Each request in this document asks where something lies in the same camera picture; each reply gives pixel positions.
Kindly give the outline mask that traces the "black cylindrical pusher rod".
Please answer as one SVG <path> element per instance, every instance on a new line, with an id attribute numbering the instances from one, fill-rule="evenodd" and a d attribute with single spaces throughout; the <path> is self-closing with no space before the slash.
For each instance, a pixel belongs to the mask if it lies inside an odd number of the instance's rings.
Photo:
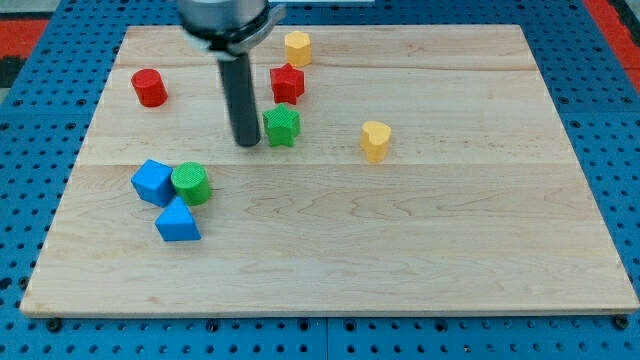
<path id="1" fill-rule="evenodd" d="M 253 147 L 260 142 L 261 132 L 249 55 L 219 60 L 218 66 L 234 141 L 241 147 Z"/>

